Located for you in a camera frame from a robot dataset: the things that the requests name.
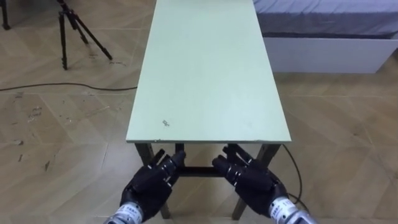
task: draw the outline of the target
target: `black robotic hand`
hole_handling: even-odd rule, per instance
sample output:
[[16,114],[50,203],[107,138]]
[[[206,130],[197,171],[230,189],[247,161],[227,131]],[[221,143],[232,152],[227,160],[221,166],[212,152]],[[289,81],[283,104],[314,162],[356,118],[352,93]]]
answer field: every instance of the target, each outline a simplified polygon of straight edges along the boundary
[[166,155],[158,165],[164,153],[161,149],[148,166],[141,167],[122,192],[120,206],[138,204],[143,211],[142,222],[155,216],[165,204],[178,180],[176,169],[185,159],[185,152],[179,151],[172,157]]
[[270,217],[271,203],[279,197],[289,198],[278,177],[237,144],[228,144],[223,152],[226,158],[219,155],[213,159],[213,166],[253,211]]

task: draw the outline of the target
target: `tripod leg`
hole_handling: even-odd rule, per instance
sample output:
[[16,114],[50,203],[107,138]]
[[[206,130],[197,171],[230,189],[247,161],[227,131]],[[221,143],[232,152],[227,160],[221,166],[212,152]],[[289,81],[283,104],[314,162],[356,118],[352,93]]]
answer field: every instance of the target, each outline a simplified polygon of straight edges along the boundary
[[79,31],[81,40],[82,40],[85,44],[88,44],[88,40],[87,40],[85,34],[83,33],[83,31],[81,31],[81,28],[80,28],[79,24],[76,24],[76,28],[77,28],[77,30]]
[[0,6],[1,6],[1,10],[2,10],[2,27],[5,30],[9,30],[9,29],[11,29],[11,27],[8,24],[7,1],[0,0]]
[[95,38],[95,36],[90,32],[90,30],[87,28],[87,26],[83,23],[83,21],[80,20],[79,16],[74,14],[76,21],[79,23],[79,25],[82,26],[82,28],[86,31],[86,33],[94,40],[94,42],[97,44],[97,46],[102,50],[102,52],[110,59],[112,60],[112,55],[104,48],[101,43]]
[[61,45],[62,45],[62,67],[68,70],[67,62],[67,41],[65,37],[65,18],[63,12],[60,12],[58,16],[60,22],[60,33],[61,33]]

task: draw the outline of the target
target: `bed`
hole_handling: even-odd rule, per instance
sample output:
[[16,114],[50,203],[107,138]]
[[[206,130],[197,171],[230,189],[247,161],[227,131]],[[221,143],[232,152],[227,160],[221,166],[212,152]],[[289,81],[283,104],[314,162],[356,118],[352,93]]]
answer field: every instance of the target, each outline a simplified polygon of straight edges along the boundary
[[375,73],[398,48],[397,0],[254,0],[275,72]]

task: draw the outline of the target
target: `light green tabletop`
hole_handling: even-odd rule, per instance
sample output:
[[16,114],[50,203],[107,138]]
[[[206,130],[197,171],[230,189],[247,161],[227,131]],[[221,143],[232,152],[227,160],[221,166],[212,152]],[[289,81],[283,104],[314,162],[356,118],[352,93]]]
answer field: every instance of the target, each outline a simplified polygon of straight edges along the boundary
[[290,141],[252,0],[157,0],[127,141]]

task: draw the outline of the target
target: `tripod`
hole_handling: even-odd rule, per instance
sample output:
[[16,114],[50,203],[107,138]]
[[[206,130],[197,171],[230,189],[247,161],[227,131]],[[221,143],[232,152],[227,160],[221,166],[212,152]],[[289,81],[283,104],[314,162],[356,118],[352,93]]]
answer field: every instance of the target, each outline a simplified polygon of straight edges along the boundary
[[62,67],[65,70],[68,70],[68,62],[67,62],[67,42],[65,37],[65,16],[68,18],[70,25],[73,30],[77,30],[80,34],[81,40],[88,44],[87,38],[84,35],[83,31],[80,29],[80,26],[86,31],[86,33],[94,40],[97,46],[101,49],[101,51],[112,60],[112,55],[104,48],[101,43],[95,38],[95,36],[90,32],[87,26],[81,21],[79,16],[68,7],[68,5],[63,0],[57,0],[57,2],[61,5],[62,11],[59,12],[59,22],[60,22],[60,33],[61,33],[61,45],[62,45]]

